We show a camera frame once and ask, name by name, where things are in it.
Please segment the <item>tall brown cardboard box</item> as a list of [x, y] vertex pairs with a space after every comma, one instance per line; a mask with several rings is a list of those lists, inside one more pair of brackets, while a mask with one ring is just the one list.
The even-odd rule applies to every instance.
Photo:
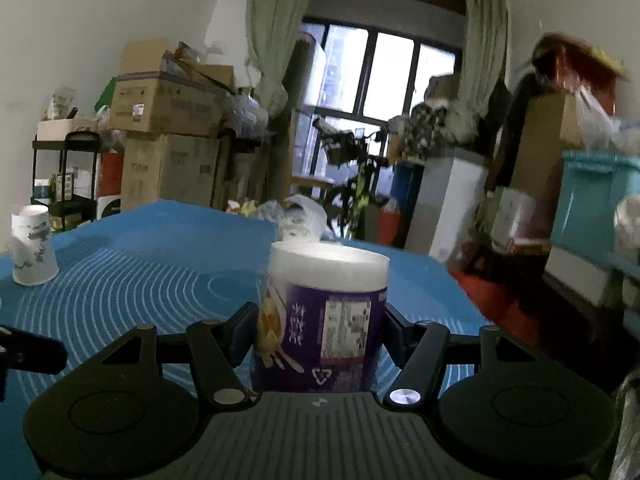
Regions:
[[544, 203], [555, 204], [560, 194], [562, 155], [565, 151], [581, 149], [575, 97], [553, 93], [532, 99], [525, 116], [511, 188]]

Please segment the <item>blue silicone baking mat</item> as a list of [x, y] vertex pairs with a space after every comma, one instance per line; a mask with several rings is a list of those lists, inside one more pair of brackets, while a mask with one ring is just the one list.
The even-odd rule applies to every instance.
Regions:
[[[1, 325], [63, 341], [58, 376], [9, 372], [1, 402], [1, 479], [37, 479], [23, 436], [28, 404], [58, 378], [139, 324], [181, 333], [201, 320], [224, 321], [259, 302], [276, 226], [175, 202], [157, 202], [55, 235], [60, 272], [49, 283], [14, 282], [1, 258]], [[459, 335], [488, 324], [436, 260], [377, 244], [344, 245], [390, 258], [388, 299], [411, 322], [435, 321]]]

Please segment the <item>top cardboard box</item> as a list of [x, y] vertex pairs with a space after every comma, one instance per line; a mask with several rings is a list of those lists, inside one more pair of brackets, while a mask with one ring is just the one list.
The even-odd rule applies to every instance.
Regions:
[[166, 38], [133, 41], [120, 56], [111, 104], [117, 130], [213, 136], [234, 93], [233, 68], [179, 58]]

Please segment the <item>black metal shelf rack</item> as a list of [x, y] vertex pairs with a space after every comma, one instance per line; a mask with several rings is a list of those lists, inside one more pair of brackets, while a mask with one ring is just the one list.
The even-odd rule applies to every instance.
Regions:
[[[81, 222], [96, 221], [96, 206], [98, 206], [98, 192], [96, 192], [96, 182], [98, 182], [98, 161], [101, 154], [102, 142], [100, 136], [94, 131], [74, 131], [67, 133], [64, 140], [32, 140], [32, 205], [47, 206], [49, 214], [60, 220], [60, 227], [55, 231], [64, 232], [70, 229], [70, 222], [67, 221], [73, 214], [80, 214]], [[58, 171], [52, 177], [49, 203], [45, 203], [43, 198], [37, 197], [36, 180], [38, 168], [38, 154], [40, 152], [55, 152], [58, 154]], [[85, 153], [92, 156], [91, 178], [89, 191], [90, 196], [80, 196], [70, 188], [72, 192], [67, 195], [67, 177], [73, 175], [73, 170], [68, 168], [68, 154]]]

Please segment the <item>wooden chair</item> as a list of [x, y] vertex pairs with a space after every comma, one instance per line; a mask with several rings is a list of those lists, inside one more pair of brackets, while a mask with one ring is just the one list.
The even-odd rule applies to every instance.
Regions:
[[320, 133], [314, 126], [317, 115], [292, 110], [286, 121], [283, 148], [283, 192], [299, 192], [311, 198], [326, 197], [335, 181], [317, 174]]

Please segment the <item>black green bicycle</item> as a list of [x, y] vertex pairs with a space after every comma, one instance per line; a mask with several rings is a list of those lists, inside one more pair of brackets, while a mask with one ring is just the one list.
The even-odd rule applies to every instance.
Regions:
[[369, 152], [369, 142], [384, 141], [388, 131], [383, 128], [357, 136], [352, 130], [334, 128], [323, 118], [314, 121], [314, 128], [319, 131], [328, 163], [354, 170], [344, 183], [334, 184], [322, 200], [328, 228], [341, 238], [354, 237], [361, 231], [359, 223], [367, 206], [382, 208], [390, 201], [376, 192], [380, 173], [390, 168], [390, 161]]

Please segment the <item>white plastic bags pile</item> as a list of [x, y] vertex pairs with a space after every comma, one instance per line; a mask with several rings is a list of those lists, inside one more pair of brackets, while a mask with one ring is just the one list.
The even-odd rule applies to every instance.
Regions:
[[614, 211], [614, 252], [638, 264], [640, 257], [640, 194], [624, 197]]

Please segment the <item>purple paper cup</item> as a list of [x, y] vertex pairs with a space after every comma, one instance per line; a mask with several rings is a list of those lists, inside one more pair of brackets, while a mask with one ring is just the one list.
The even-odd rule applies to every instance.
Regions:
[[390, 258], [326, 242], [275, 242], [259, 305], [259, 392], [373, 389]]

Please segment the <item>white cabinet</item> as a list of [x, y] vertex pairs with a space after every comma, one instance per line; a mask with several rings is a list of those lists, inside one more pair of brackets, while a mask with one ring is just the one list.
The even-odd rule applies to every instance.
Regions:
[[405, 250], [428, 255], [449, 269], [462, 265], [477, 208], [485, 196], [488, 160], [463, 148], [422, 162], [416, 206]]

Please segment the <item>white patterned paper cup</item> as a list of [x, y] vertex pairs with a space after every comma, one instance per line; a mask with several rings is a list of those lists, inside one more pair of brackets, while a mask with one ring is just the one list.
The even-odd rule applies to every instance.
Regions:
[[47, 206], [28, 205], [12, 214], [11, 236], [15, 283], [39, 286], [58, 275]]

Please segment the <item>teal plastic storage bin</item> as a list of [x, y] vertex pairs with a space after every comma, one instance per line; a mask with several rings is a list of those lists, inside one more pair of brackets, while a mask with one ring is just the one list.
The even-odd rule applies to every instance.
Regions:
[[614, 252], [614, 214], [639, 192], [639, 159], [614, 153], [566, 151], [551, 245], [607, 266]]

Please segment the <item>lower cardboard box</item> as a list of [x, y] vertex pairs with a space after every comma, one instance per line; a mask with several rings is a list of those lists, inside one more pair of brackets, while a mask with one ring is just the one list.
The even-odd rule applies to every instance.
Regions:
[[122, 211], [158, 200], [209, 207], [217, 141], [202, 136], [128, 132], [122, 170]]

